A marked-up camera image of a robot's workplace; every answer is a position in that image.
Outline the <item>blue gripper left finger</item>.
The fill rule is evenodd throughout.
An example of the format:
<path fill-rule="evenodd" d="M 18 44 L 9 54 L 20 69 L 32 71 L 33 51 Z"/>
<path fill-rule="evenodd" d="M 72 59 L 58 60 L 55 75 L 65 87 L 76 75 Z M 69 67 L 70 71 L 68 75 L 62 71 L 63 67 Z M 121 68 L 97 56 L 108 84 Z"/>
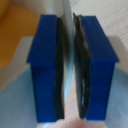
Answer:
<path fill-rule="evenodd" d="M 64 118 L 63 24 L 56 15 L 42 15 L 27 62 L 31 65 L 39 123 Z"/>

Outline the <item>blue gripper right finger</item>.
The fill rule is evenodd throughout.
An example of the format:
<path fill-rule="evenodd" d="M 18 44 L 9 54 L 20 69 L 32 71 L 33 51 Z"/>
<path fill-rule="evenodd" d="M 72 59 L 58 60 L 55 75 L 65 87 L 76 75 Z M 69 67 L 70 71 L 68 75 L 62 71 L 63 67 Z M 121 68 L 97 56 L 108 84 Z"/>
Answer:
<path fill-rule="evenodd" d="M 74 16 L 74 23 L 79 116 L 104 120 L 113 71 L 119 59 L 95 16 Z"/>

